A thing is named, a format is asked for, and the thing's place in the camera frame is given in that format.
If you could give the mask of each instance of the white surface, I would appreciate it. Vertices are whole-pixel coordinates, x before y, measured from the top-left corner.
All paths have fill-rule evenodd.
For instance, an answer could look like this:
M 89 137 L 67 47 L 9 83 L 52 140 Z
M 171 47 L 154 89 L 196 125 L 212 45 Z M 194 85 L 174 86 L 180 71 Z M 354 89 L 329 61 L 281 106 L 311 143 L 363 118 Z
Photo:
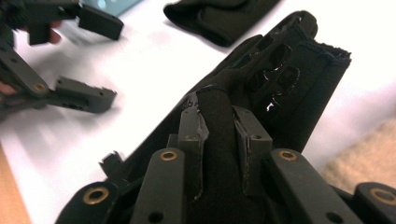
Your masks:
M 393 2 L 284 0 L 231 48 L 218 48 L 172 25 L 165 0 L 143 0 L 120 18 L 122 38 L 97 36 L 75 45 L 30 47 L 20 32 L 17 52 L 50 85 L 70 77 L 118 93 L 111 110 L 92 115 L 47 106 L 0 123 L 0 141 L 33 223 L 53 223 L 77 190 L 105 178 L 98 162 L 113 150 L 125 159 L 177 101 L 247 37 L 265 35 L 296 10 L 318 20 L 316 40 L 352 52 L 346 71 L 304 155 L 319 170 L 335 153 L 393 116 L 396 14 Z

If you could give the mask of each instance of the black object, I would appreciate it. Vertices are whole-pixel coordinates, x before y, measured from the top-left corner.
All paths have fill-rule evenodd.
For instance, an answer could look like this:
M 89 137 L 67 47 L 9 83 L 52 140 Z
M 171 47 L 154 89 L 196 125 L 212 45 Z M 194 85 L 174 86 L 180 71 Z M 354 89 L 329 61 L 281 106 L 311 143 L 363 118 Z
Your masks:
M 181 0 L 166 5 L 165 16 L 175 25 L 230 47 L 279 0 Z
M 47 43 L 50 39 L 52 21 L 79 18 L 78 27 L 106 36 L 113 40 L 120 38 L 123 23 L 115 16 L 94 7 L 80 4 L 78 0 L 2 0 L 0 11 L 0 36 L 10 39 L 11 29 L 29 30 L 29 44 Z
M 107 156 L 101 166 L 108 179 L 81 189 L 57 223 L 382 223 L 379 217 L 391 217 L 395 206 L 341 193 L 300 154 L 350 63 L 348 52 L 313 40 L 317 29 L 315 18 L 301 11 L 246 40 L 126 161 Z M 166 162 L 175 154 L 185 156 L 184 165 Z M 396 200 L 392 188 L 369 188 L 378 189 L 380 202 Z M 118 197 L 105 197 L 104 189 Z M 100 203 L 84 203 L 95 195 Z M 358 211 L 349 198 L 366 203 Z
M 57 105 L 66 108 L 102 113 L 116 96 L 114 91 L 90 87 L 65 77 L 56 89 L 47 83 L 14 50 L 13 29 L 27 27 L 30 45 L 47 43 L 52 21 L 79 17 L 79 27 L 113 40 L 120 38 L 123 27 L 118 18 L 75 0 L 3 0 L 0 10 L 0 81 L 15 90 L 0 92 L 0 118 L 26 108 Z

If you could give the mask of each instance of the black fabric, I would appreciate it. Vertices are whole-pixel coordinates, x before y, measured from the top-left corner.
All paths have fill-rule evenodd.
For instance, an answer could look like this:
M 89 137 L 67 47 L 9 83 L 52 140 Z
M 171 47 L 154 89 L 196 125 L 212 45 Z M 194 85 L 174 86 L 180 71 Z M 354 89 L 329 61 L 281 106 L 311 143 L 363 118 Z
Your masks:
M 165 16 L 216 45 L 231 46 L 279 0 L 181 0 L 166 5 Z
M 348 52 L 317 43 L 317 30 L 312 15 L 296 12 L 266 36 L 253 36 L 238 46 L 127 159 L 122 166 L 130 174 L 127 180 L 145 174 L 151 154 L 177 133 L 189 94 L 196 93 L 209 136 L 204 192 L 188 204 L 187 223 L 263 223 L 262 198 L 246 197 L 241 188 L 232 105 L 253 111 L 275 147 L 302 151 L 350 63 Z
M 262 223 L 261 198 L 243 194 L 239 156 L 228 92 L 198 91 L 200 112 L 210 132 L 204 152 L 204 193 L 187 207 L 187 223 Z

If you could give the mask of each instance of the hole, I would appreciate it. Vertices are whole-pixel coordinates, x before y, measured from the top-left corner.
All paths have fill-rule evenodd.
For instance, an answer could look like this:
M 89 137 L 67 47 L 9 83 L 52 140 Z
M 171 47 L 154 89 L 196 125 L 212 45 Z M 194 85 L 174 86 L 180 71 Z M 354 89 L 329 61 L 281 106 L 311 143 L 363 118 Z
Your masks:
M 284 157 L 286 157 L 286 158 L 292 158 L 293 157 L 293 155 L 291 155 L 291 153 L 289 153 L 289 152 L 284 152 L 282 155 Z
M 277 83 L 284 92 L 292 91 L 300 78 L 300 70 L 295 67 L 287 67 L 279 77 Z
M 271 53 L 269 57 L 270 67 L 267 68 L 270 71 L 274 71 L 282 66 L 283 63 L 289 58 L 291 54 L 291 48 L 287 45 L 278 45 Z
M 175 151 L 165 151 L 161 154 L 161 160 L 163 161 L 172 161 L 177 157 Z
M 234 49 L 230 54 L 228 54 L 228 56 L 222 61 L 222 63 L 229 62 L 232 58 L 234 58 L 234 56 L 235 56 L 236 54 L 239 53 L 240 49 L 245 48 L 246 45 L 250 43 L 249 40 L 250 40 L 251 38 L 245 40 L 245 41 L 242 42 L 238 47 L 236 47 L 236 49 Z
M 102 191 L 95 191 L 90 195 L 90 200 L 98 200 L 103 197 L 104 193 Z
M 267 82 L 268 79 L 265 77 L 265 70 L 259 70 L 254 73 L 250 81 L 247 83 L 247 88 L 249 91 L 255 92 Z
M 326 214 L 326 218 L 329 219 L 333 223 L 343 223 L 344 220 L 336 213 L 329 212 Z
M 150 223 L 159 223 L 163 221 L 163 214 L 160 212 L 153 212 L 148 216 L 148 221 Z

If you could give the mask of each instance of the black glove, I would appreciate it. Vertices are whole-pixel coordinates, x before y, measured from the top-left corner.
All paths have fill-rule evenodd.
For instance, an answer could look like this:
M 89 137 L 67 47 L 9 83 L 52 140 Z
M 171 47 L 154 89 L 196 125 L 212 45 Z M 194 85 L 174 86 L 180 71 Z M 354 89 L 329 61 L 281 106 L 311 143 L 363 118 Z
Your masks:
M 230 47 L 279 0 L 181 0 L 165 6 L 166 17 L 177 26 L 216 45 Z

